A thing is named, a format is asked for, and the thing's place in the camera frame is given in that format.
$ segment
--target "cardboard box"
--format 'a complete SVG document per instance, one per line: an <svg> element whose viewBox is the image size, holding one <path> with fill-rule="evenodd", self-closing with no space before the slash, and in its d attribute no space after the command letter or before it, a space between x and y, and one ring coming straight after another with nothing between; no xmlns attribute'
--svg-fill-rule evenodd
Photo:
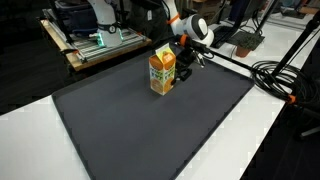
<svg viewBox="0 0 320 180"><path fill-rule="evenodd" d="M156 52L149 58L150 86L155 92L165 95L173 88L171 82L175 74L176 56L169 45Z"/></svg>
<svg viewBox="0 0 320 180"><path fill-rule="evenodd" d="M203 17L203 19L209 26L215 22L213 18L218 17L218 15L216 16L216 14L220 11L221 0L194 0L192 6L193 9Z"/></svg>

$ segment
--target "floor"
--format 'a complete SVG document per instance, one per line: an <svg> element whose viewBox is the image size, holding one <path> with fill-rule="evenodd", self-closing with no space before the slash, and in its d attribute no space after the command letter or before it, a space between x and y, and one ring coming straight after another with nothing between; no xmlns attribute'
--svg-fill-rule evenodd
<svg viewBox="0 0 320 180"><path fill-rule="evenodd" d="M117 63L107 63L94 73ZM63 57L43 39L5 47L4 54L0 55L0 64L0 114L48 96L79 80L79 77L69 76ZM320 133L305 141L294 138L297 127L314 123L319 122L309 122L309 118L300 116L296 110L286 109L241 179L320 179Z"/></svg>

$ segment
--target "green light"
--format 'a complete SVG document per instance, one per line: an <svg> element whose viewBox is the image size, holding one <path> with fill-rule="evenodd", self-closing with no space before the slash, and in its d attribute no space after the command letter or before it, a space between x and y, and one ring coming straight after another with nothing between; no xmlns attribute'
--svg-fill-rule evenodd
<svg viewBox="0 0 320 180"><path fill-rule="evenodd" d="M102 39L102 36L101 36L101 33L98 33L98 34L99 34L99 37L97 38L98 46L99 47L105 47L103 39Z"/></svg>
<svg viewBox="0 0 320 180"><path fill-rule="evenodd" d="M121 38L121 40L123 41L123 36L122 36L122 31L121 31L121 29L119 29L119 33L120 33L120 38Z"/></svg>

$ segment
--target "chair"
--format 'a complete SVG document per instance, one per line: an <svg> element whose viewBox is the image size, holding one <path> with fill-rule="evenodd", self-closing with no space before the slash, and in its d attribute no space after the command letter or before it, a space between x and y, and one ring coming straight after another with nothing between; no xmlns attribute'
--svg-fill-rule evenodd
<svg viewBox="0 0 320 180"><path fill-rule="evenodd" d="M315 111L308 109L308 108L304 108L303 113L305 115L310 116L311 118L314 118L314 119L317 119L320 121L320 113L318 113L318 112L315 112ZM300 134L300 138L305 139L306 137L311 136L311 135L318 133L318 132L320 132L320 126L314 127L312 129L309 129L307 131L302 132Z"/></svg>

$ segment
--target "carton label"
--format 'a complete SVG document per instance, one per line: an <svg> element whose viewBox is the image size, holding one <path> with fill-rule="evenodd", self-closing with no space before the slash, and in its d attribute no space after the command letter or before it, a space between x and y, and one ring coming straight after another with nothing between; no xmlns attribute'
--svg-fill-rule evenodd
<svg viewBox="0 0 320 180"><path fill-rule="evenodd" d="M164 95L173 87L171 82L175 75L176 57L169 46L158 49L156 53L149 58L150 86Z"/></svg>

